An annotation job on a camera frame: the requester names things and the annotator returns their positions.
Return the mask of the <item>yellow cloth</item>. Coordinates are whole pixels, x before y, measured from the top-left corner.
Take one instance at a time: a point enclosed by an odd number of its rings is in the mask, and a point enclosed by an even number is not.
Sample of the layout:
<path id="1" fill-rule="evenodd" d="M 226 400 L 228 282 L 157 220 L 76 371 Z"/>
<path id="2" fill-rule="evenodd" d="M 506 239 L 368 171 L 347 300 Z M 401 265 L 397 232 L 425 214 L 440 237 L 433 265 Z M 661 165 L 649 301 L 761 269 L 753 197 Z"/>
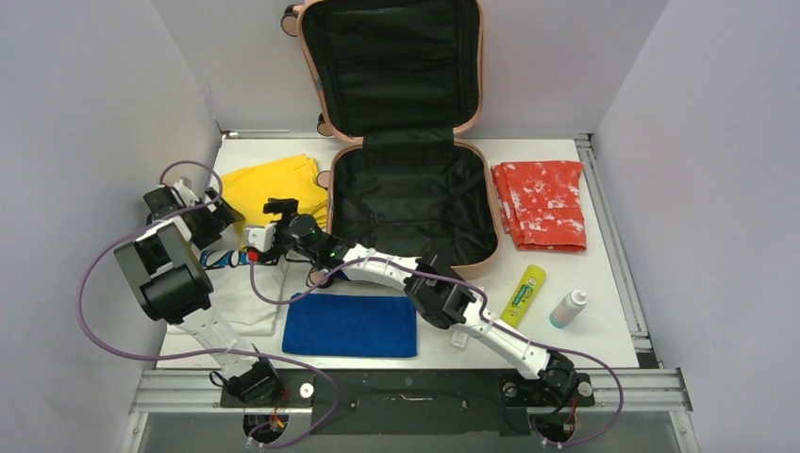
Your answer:
<path id="1" fill-rule="evenodd" d="M 294 198 L 299 213 L 311 214 L 319 227 L 327 224 L 327 191 L 320 187 L 317 161 L 304 154 L 245 167 L 222 176 L 223 199 L 243 215 L 238 235 L 247 225 L 264 226 L 278 218 L 265 213 L 270 198 Z"/>

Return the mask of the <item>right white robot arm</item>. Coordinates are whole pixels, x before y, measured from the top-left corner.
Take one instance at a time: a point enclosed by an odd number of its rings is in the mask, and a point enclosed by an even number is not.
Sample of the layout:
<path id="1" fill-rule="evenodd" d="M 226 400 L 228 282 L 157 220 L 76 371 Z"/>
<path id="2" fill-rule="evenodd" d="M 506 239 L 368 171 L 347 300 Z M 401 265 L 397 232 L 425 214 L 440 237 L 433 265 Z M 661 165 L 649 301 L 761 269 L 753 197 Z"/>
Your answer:
<path id="1" fill-rule="evenodd" d="M 373 283 L 401 291 L 431 326 L 453 328 L 478 340 L 532 382 L 544 404 L 561 407 L 575 395 L 579 378 L 573 363 L 553 348 L 539 345 L 488 310 L 486 296 L 468 285 L 449 263 L 434 253 L 400 257 L 341 239 L 323 231 L 310 214 L 300 214 L 297 200 L 270 199 L 264 206 L 279 219 L 249 226 L 244 242 L 250 257 L 272 261 L 295 252 L 321 269 L 325 277 Z"/>

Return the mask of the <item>red white patterned cloth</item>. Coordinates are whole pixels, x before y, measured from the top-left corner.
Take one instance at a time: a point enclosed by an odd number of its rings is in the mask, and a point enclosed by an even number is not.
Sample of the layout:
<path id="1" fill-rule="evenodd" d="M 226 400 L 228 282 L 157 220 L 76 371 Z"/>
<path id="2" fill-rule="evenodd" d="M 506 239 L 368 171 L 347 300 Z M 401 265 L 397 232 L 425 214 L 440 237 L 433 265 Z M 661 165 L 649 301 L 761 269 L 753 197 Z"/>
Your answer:
<path id="1" fill-rule="evenodd" d="M 517 249 L 587 250 L 582 171 L 582 163 L 569 160 L 507 161 L 491 167 L 502 225 Z"/>

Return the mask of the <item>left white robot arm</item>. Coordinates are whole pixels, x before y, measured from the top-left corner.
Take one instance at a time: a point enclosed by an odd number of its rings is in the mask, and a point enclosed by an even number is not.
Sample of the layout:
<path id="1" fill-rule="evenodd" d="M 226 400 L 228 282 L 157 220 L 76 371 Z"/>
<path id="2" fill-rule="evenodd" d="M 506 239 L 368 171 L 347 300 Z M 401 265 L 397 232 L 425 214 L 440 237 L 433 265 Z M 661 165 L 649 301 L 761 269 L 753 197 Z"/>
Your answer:
<path id="1" fill-rule="evenodd" d="M 186 178 L 158 186 L 143 200 L 150 210 L 146 230 L 114 251 L 142 311 L 210 350 L 228 395 L 242 404 L 275 403 L 283 395 L 279 374 L 212 305 L 213 284 L 197 258 L 242 215 L 212 188 L 197 196 Z"/>

